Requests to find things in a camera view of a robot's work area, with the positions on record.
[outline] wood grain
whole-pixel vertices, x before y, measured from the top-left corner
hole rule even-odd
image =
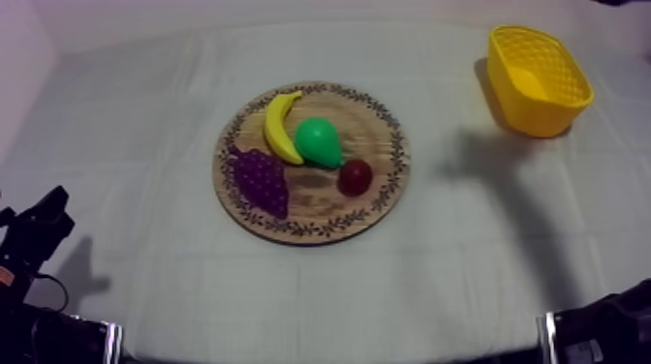
[[[324,117],[336,128],[344,160],[362,159],[374,179],[360,197],[345,197],[337,189],[337,170],[315,166],[285,167],[290,192],[289,217],[274,219],[251,206],[232,182],[229,146],[242,151],[258,148],[271,154],[263,136],[266,105],[274,95],[303,90],[285,120],[292,139],[296,127],[310,117]],[[327,82],[301,82],[270,90],[244,106],[220,135],[213,156],[217,197],[243,227],[269,240],[292,245],[341,241],[370,228],[399,200],[410,170],[409,143],[390,112],[368,94]]]

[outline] plastic fruit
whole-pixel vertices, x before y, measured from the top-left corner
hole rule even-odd
[[[305,159],[328,168],[342,165],[339,135],[334,126],[323,118],[311,118],[296,129],[294,144]]]
[[[346,196],[359,196],[368,191],[373,180],[373,170],[363,160],[350,160],[339,169],[337,186]]]
[[[283,124],[292,103],[301,96],[303,96],[302,91],[296,91],[292,94],[276,95],[266,107],[266,118],[263,128],[264,137],[269,143],[271,150],[283,161],[293,165],[302,165],[303,158],[296,151]]]
[[[278,219],[286,219],[290,194],[283,175],[283,163],[258,149],[241,152],[232,161],[232,174],[239,191],[262,211]]]

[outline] tomato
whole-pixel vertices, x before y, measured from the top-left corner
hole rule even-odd
[[[339,169],[339,191],[346,196],[359,196],[368,191],[373,170],[363,160],[350,160]]]

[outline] yellow basket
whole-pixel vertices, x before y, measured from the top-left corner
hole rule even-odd
[[[507,123],[532,137],[563,133],[594,98],[561,41],[524,26],[490,32],[488,77]]]

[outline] banana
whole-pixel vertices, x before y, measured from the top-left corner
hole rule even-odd
[[[303,96],[302,91],[276,95],[266,107],[266,119],[264,120],[264,137],[271,149],[282,160],[293,165],[302,165],[303,157],[298,154],[283,123],[292,103],[301,96]]]

